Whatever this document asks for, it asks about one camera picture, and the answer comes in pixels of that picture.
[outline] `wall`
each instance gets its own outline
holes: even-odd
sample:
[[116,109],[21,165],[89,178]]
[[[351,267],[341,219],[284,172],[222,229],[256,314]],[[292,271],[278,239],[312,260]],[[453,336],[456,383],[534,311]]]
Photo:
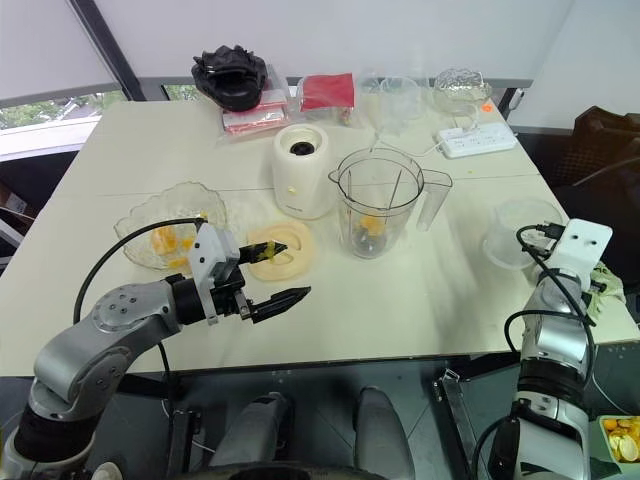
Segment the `wall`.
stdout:
[[573,0],[96,0],[135,74],[188,77],[192,56],[238,43],[286,76],[452,66],[532,79]]
[[65,0],[0,0],[0,108],[114,88]]
[[640,1],[576,0],[509,123],[572,129],[592,105],[640,112]]

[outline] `plastic pitcher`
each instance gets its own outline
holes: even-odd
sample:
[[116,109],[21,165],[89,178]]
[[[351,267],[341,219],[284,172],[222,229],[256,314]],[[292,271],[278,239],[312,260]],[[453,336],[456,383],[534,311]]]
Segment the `plastic pitcher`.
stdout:
[[417,229],[431,226],[453,182],[446,173],[423,170],[397,150],[358,150],[329,179],[338,186],[342,241],[362,258],[379,257],[398,240],[423,191],[427,196]]

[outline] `tree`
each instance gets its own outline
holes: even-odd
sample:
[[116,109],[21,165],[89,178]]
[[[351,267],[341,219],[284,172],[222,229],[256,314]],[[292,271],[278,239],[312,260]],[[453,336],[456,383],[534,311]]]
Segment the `tree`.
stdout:
[[126,98],[123,93],[120,90],[115,90],[81,97],[47,100],[46,102],[1,108],[0,130],[35,125],[52,120],[64,120],[72,111],[70,107],[73,107],[74,103],[78,108],[85,107],[81,116],[101,115],[112,104],[124,100]]
[[169,100],[197,100],[200,92],[195,85],[165,85]]
[[97,115],[100,115],[114,103],[126,100],[124,94],[119,90],[113,92],[96,93],[94,95],[87,95],[87,97],[87,103],[96,109],[95,113]]
[[0,129],[24,127],[55,120],[64,110],[53,100],[0,109]]

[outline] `pitcher handle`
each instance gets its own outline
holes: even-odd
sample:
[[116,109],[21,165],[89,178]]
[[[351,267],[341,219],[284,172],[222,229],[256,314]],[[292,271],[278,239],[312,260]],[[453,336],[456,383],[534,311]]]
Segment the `pitcher handle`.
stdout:
[[436,218],[444,199],[447,198],[449,190],[453,186],[453,180],[446,173],[435,170],[422,170],[422,175],[427,195],[416,228],[421,232],[426,232],[431,227],[433,219]]
[[339,175],[339,169],[336,170],[332,170],[329,172],[329,174],[327,175],[327,177],[329,177],[329,180],[331,180],[333,183],[335,184],[339,184],[340,182],[338,181],[338,179],[340,178]]

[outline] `clear plastic cup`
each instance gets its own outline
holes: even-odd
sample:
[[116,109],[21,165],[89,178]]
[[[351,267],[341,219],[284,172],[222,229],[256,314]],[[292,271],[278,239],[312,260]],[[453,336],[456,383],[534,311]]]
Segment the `clear plastic cup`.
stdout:
[[376,258],[398,240],[423,191],[427,192],[418,230],[428,230],[452,182],[449,175],[422,170],[396,150],[359,150],[329,174],[338,187],[339,221],[346,248],[362,258]]
[[[508,270],[521,270],[533,263],[531,256],[522,251],[516,232],[527,225],[545,222],[561,223],[562,215],[549,202],[537,198],[514,199],[493,211],[491,225],[482,242],[482,250],[492,263]],[[549,239],[541,232],[527,231],[523,239],[534,246],[545,248]]]
[[380,83],[382,127],[400,133],[407,122],[424,114],[422,89],[407,77],[387,77]]

